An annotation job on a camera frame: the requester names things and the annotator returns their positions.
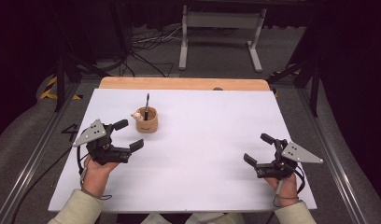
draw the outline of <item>beige sleeve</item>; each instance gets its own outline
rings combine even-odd
[[[101,213],[104,201],[75,189],[62,211],[49,224],[93,224]]]
[[[306,203],[299,202],[288,207],[275,210],[281,224],[314,224],[316,221],[310,214]]]
[[[208,222],[208,224],[244,224],[244,220],[241,213],[228,213],[215,219],[214,221]]]

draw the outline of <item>silver mounting plate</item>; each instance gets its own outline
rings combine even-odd
[[[312,162],[312,163],[323,163],[324,160],[315,156],[311,152],[307,151],[303,147],[297,145],[296,143],[290,142],[286,148],[284,148],[281,155],[292,161],[299,162]]]
[[[103,123],[97,119],[77,140],[75,140],[72,146],[79,147],[80,145],[99,139],[103,136],[106,136],[106,130],[104,129]]]

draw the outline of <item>black marker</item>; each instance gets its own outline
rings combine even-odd
[[[144,120],[148,120],[148,101],[149,101],[149,93],[147,94],[147,105],[145,106]]]

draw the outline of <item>white table surface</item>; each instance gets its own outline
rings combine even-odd
[[[139,133],[130,116],[145,106],[158,111],[156,133]],[[128,163],[111,174],[105,202],[108,213],[255,212],[275,209],[274,192],[258,179],[245,153],[270,163],[275,148],[261,133],[290,141],[270,91],[158,91],[96,89],[79,128],[96,119],[104,124],[121,119],[129,126],[111,135],[115,147],[144,139]],[[76,149],[63,168],[49,210],[60,211],[73,189],[79,189]],[[307,184],[300,198],[317,208]]]

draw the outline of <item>wooden pen holder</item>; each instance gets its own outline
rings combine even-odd
[[[145,108],[138,109],[140,114],[145,116]],[[153,107],[148,107],[148,120],[138,120],[135,123],[136,129],[141,133],[155,133],[158,130],[158,112]]]

